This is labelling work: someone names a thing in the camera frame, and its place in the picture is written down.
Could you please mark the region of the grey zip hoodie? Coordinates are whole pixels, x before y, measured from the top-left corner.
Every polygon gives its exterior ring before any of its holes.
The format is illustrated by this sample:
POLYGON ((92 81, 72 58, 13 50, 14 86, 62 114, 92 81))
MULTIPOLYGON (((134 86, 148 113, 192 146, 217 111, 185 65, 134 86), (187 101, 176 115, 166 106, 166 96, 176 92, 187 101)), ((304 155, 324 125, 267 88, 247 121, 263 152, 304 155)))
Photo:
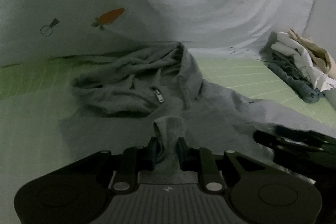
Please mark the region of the grey zip hoodie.
POLYGON ((184 137, 192 147, 215 154, 231 149, 264 163, 272 152, 253 140, 277 126, 335 136, 335 130, 294 110, 250 99, 205 80, 182 44, 149 47, 84 72, 71 82, 77 112, 60 122, 72 160, 107 149, 113 154, 147 145, 156 136, 161 158, 144 182, 188 183, 197 177, 179 168, 175 145, 184 137))

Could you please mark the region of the dark teal folded garment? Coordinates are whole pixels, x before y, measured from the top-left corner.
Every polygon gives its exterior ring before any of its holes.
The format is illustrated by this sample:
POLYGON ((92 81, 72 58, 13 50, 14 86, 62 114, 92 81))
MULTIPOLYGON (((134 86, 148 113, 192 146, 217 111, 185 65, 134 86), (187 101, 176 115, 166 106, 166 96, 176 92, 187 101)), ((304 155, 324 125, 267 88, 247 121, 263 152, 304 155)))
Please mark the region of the dark teal folded garment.
POLYGON ((294 65, 294 58, 273 51, 272 61, 268 64, 275 75, 284 81, 305 103, 316 103, 325 97, 323 92, 314 88, 310 81, 294 65))

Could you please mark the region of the beige folded garment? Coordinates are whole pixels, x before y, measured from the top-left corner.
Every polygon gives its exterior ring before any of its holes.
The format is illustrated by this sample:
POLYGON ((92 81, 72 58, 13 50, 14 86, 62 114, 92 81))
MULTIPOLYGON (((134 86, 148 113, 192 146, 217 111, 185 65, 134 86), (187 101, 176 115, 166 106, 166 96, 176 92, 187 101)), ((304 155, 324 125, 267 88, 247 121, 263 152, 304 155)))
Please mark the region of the beige folded garment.
POLYGON ((288 35, 291 39, 301 44, 307 51, 312 61, 327 75, 335 79, 335 61, 330 53, 315 44, 308 38, 303 38, 301 35, 290 29, 288 35))

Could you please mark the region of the white folded garment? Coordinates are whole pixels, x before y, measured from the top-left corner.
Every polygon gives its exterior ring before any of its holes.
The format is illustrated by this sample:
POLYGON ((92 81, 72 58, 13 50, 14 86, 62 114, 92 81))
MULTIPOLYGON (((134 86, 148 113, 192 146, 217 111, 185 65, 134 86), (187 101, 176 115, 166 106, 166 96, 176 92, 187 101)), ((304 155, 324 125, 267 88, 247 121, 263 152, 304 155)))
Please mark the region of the white folded garment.
POLYGON ((313 85, 314 89, 323 92, 335 88, 335 79, 323 72, 321 68, 313 63, 308 51, 298 42, 290 38, 285 32, 277 32, 277 42, 272 50, 293 59, 296 68, 313 85))

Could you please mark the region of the white carrot print cloth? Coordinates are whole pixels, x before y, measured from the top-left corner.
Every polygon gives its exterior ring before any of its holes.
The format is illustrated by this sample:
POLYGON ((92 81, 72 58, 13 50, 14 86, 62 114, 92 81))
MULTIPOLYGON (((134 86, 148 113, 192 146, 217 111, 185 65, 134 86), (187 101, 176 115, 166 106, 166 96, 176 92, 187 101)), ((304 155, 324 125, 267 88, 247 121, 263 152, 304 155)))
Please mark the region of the white carrot print cloth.
POLYGON ((1 0, 1 64, 181 42, 197 57, 260 58, 303 31, 314 0, 1 0))

